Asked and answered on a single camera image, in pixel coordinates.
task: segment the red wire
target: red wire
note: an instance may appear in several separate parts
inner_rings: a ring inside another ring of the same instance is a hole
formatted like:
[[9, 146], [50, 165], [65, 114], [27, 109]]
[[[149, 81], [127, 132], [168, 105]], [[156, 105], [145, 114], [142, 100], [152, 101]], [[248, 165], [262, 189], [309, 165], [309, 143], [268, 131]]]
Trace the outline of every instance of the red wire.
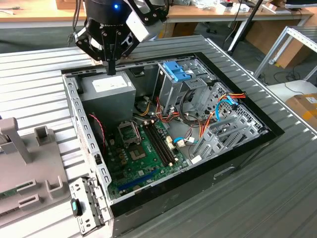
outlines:
[[95, 119], [95, 120], [98, 122], [99, 126], [100, 126], [100, 129], [101, 129], [101, 131], [102, 131], [102, 133], [103, 133], [103, 144], [104, 144], [104, 153], [105, 153], [105, 152], [106, 152], [106, 139], [105, 139], [105, 132], [104, 132], [104, 129], [103, 129], [103, 125], [102, 125], [101, 122], [98, 120], [98, 118], [95, 117], [94, 115], [89, 114], [89, 116], [91, 116], [93, 119]]

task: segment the green circuit board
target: green circuit board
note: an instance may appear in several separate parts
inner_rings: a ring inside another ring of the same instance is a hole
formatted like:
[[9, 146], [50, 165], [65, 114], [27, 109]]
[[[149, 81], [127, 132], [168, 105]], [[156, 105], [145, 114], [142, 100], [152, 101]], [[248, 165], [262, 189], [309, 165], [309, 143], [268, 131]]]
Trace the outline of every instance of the green circuit board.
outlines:
[[16, 195], [17, 190], [18, 190], [18, 188], [15, 187], [13, 189], [10, 189], [10, 190], [4, 191], [4, 192], [0, 192], [0, 200], [5, 199], [7, 197], [11, 197], [13, 195]]
[[[155, 122], [155, 127], [157, 130], [161, 130], [162, 140], [164, 140], [168, 134], [162, 122]], [[124, 147], [119, 132], [106, 135], [109, 145], [107, 168], [112, 178], [112, 183], [108, 187], [111, 199], [119, 198], [188, 166], [179, 151], [173, 152], [178, 161], [172, 166], [164, 166], [142, 125], [138, 125], [137, 128], [142, 141], [139, 145], [133, 144], [128, 148]], [[111, 138], [114, 140], [112, 145], [109, 142]], [[133, 186], [122, 189], [129, 183]]]

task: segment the black cable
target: black cable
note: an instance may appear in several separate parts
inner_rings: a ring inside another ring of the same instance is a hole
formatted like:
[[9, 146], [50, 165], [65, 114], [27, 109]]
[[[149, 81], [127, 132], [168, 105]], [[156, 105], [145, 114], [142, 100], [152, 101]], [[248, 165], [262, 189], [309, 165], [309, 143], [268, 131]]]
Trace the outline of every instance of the black cable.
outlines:
[[293, 67], [293, 70], [292, 70], [291, 72], [277, 72], [277, 73], [275, 73], [275, 74], [273, 75], [273, 78], [274, 78], [275, 81], [278, 82], [278, 83], [284, 83], [284, 86], [285, 86], [287, 89], [289, 89], [290, 91], [292, 91], [292, 92], [294, 92], [294, 93], [301, 93], [301, 94], [303, 95], [304, 93], [302, 93], [302, 92], [300, 92], [300, 91], [294, 91], [294, 90], [290, 89], [289, 87], [287, 87], [286, 82], [280, 82], [280, 81], [278, 81], [278, 80], [276, 79], [275, 76], [278, 75], [278, 74], [282, 74], [282, 73], [287, 73], [287, 75], [285, 76], [285, 78], [286, 78], [286, 80], [287, 80], [288, 82], [292, 82], [292, 81], [296, 81], [296, 80], [301, 80], [301, 75], [300, 75], [300, 73], [295, 72], [295, 67]]
[[75, 30], [74, 31], [76, 31], [76, 26], [77, 26], [77, 22], [78, 22], [78, 18], [79, 18], [81, 0], [76, 0], [76, 2], [78, 2], [78, 4], [77, 4], [77, 15], [76, 15], [76, 19], [75, 19]]
[[69, 35], [68, 35], [67, 47], [69, 47], [70, 43], [73, 42], [73, 38], [74, 38], [73, 33], [76, 32], [76, 26], [77, 26], [79, 10], [80, 10], [80, 2], [81, 2], [81, 0], [79, 0], [79, 6], [78, 6], [78, 0], [76, 0], [75, 11], [74, 11], [73, 20], [72, 20], [73, 32], [69, 33]]
[[75, 11], [74, 11], [74, 15], [73, 15], [73, 21], [72, 21], [73, 31], [76, 31], [75, 19], [76, 19], [76, 15], [77, 15], [77, 8], [78, 8], [78, 0], [76, 0], [76, 6], [75, 6]]
[[[238, 17], [240, 8], [241, 8], [242, 0], [239, 0], [239, 2], [240, 2], [239, 9], [238, 9], [238, 11], [237, 11], [237, 14], [236, 14], [234, 20], [233, 20], [233, 23], [235, 23], [236, 20], [237, 20], [237, 17]], [[224, 40], [223, 40], [223, 42], [222, 42], [222, 46], [221, 46], [222, 49], [223, 49], [223, 47], [224, 47], [224, 43], [226, 42], [227, 37], [228, 37], [230, 34], [232, 34], [232, 31], [230, 31], [230, 32], [228, 33], [228, 35], [226, 35], [226, 37], [224, 38]]]

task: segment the yellow wire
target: yellow wire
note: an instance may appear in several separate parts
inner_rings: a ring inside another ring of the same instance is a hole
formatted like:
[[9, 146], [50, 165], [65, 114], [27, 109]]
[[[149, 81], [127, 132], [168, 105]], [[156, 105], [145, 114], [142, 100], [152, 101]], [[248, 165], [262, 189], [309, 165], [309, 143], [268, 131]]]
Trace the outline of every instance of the yellow wire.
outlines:
[[140, 116], [145, 116], [148, 112], [149, 112], [149, 109], [150, 109], [150, 103], [148, 103], [148, 106], [147, 106], [147, 109], [145, 110], [145, 112], [139, 114]]

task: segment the ribbed metal surface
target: ribbed metal surface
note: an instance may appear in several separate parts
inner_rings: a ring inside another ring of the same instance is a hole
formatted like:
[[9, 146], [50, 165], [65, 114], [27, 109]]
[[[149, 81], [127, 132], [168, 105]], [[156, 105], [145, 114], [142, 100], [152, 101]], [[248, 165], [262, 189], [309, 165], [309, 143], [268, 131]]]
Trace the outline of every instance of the ribbed metal surface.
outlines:
[[[317, 233], [316, 132], [213, 42], [201, 36], [141, 44], [147, 59], [203, 52], [285, 130], [255, 161], [228, 179], [138, 227], [124, 238], [313, 237]], [[78, 48], [0, 55], [0, 115], [16, 117], [20, 134], [55, 130], [70, 181], [87, 174], [67, 108], [60, 69], [91, 65]], [[104, 237], [100, 229], [88, 237]], [[0, 230], [0, 237], [81, 237], [69, 202]]]
[[290, 26], [287, 33], [317, 52], [317, 26]]

